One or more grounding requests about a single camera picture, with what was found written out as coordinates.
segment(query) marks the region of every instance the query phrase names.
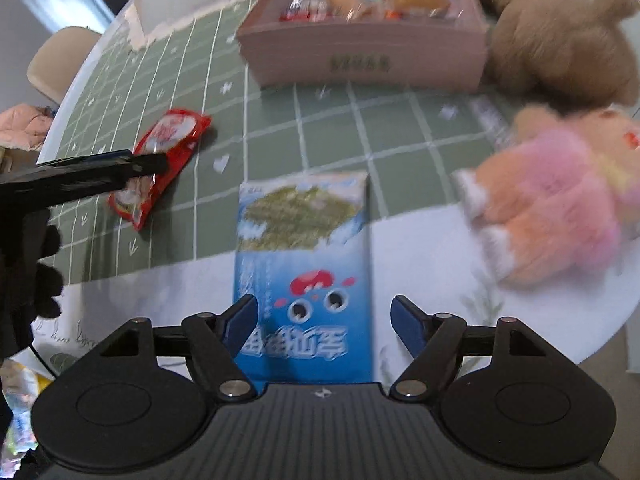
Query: pink jacket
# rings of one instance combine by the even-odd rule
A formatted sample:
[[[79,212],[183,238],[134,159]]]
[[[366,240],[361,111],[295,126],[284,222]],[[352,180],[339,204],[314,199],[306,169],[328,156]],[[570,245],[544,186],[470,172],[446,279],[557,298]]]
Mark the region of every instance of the pink jacket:
[[[41,109],[27,104],[0,113],[0,146],[26,152],[39,150],[53,119]]]

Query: round black disc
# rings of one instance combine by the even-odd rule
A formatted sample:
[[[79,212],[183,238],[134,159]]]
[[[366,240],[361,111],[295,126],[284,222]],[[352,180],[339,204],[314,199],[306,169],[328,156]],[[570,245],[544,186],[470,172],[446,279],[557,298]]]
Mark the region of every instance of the round black disc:
[[[100,366],[63,374],[33,406],[39,444],[82,471],[122,472],[164,460],[183,448],[206,416],[200,391],[159,367]]]
[[[444,425],[464,447],[501,465],[563,468],[592,460],[615,425],[612,401],[581,370],[529,359],[454,381],[440,404]]]

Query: beige chair back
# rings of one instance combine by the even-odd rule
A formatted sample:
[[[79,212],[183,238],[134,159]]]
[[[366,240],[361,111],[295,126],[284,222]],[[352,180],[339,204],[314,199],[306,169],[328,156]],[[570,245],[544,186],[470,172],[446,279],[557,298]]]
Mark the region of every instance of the beige chair back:
[[[57,31],[37,51],[27,69],[33,87],[60,104],[100,34],[82,27]]]

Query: pink box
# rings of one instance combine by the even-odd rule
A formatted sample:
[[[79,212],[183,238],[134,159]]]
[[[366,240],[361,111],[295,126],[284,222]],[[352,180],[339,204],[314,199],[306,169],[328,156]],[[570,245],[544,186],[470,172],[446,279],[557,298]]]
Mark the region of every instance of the pink box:
[[[291,0],[258,0],[236,33],[261,87],[353,81],[474,92],[487,58],[477,0],[450,0],[455,20],[340,18],[281,22]]]

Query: red snack package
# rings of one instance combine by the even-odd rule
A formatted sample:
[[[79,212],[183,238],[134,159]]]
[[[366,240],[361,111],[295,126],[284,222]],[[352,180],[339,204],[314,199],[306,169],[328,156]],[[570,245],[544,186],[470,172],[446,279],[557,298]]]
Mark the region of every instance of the red snack package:
[[[127,187],[109,196],[109,205],[140,231],[162,192],[191,158],[198,139],[211,124],[211,117],[173,108],[145,134],[134,155],[166,153],[169,170],[163,174],[132,178]]]

